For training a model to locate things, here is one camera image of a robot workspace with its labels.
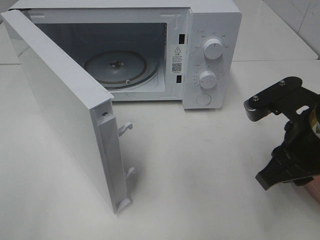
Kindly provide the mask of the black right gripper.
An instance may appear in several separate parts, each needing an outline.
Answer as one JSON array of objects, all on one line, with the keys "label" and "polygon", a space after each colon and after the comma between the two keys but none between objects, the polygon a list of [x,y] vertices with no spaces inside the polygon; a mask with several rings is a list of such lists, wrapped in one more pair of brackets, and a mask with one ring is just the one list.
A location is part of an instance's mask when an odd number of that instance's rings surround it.
[{"label": "black right gripper", "polygon": [[243,103],[247,117],[257,122],[270,113],[280,114],[276,103],[289,99],[282,110],[289,119],[283,142],[255,176],[264,190],[280,183],[304,186],[320,174],[320,95],[301,87],[302,83],[299,77],[286,77]]}]

